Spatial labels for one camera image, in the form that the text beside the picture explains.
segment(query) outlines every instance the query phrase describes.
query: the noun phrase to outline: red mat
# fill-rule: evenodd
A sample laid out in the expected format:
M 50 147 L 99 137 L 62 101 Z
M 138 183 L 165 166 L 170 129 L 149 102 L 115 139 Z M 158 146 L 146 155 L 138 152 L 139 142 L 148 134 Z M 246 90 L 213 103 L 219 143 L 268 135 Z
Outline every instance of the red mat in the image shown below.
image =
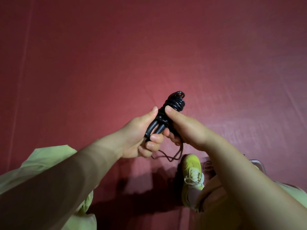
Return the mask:
M 307 189 L 306 0 L 3 0 L 0 172 L 35 148 L 80 149 L 186 93 L 184 114 Z M 175 154 L 167 140 L 162 149 Z M 184 153 L 206 154 L 189 146 Z M 188 229 L 177 164 L 114 165 L 98 227 Z

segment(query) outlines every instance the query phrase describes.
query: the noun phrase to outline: shoelace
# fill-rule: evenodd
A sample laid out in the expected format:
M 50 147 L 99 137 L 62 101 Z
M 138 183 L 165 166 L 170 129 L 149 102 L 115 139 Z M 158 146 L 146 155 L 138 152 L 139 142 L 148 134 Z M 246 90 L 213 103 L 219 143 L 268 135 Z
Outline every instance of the shoelace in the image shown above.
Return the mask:
M 191 177 L 185 178 L 185 183 L 191 185 L 194 188 L 204 187 L 203 182 L 205 180 L 204 174 L 200 173 L 197 168 L 191 168 Z

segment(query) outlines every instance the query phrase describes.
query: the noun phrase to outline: shoe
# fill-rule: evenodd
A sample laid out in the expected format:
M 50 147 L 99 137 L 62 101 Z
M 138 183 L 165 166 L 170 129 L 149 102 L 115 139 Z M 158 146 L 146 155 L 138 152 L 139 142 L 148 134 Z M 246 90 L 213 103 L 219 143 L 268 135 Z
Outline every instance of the shoe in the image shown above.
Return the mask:
M 194 154 L 188 154 L 182 160 L 182 173 L 184 177 L 181 200 L 183 205 L 194 209 L 188 201 L 189 189 L 202 190 L 204 188 L 204 174 L 201 172 L 201 163 Z

